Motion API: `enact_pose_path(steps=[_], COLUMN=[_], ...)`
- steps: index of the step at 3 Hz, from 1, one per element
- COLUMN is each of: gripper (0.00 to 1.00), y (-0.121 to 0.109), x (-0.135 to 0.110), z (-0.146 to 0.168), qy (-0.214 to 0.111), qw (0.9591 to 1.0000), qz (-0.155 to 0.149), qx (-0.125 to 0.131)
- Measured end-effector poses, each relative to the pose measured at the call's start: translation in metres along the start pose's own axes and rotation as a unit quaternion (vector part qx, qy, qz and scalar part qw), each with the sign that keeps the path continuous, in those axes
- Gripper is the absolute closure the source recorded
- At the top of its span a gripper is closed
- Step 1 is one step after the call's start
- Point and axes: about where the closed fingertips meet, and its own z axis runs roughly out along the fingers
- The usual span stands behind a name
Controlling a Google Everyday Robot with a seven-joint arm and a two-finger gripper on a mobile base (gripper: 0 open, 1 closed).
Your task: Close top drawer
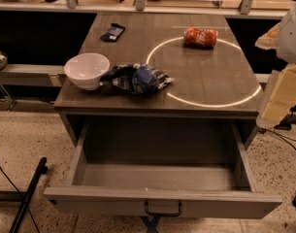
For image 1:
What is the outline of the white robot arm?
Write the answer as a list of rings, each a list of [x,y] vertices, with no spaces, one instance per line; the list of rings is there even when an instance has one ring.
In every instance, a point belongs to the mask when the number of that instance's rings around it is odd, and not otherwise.
[[[271,73],[256,119],[260,128],[270,129],[279,125],[296,105],[296,3],[255,45],[275,50],[277,57],[287,63],[282,71]]]

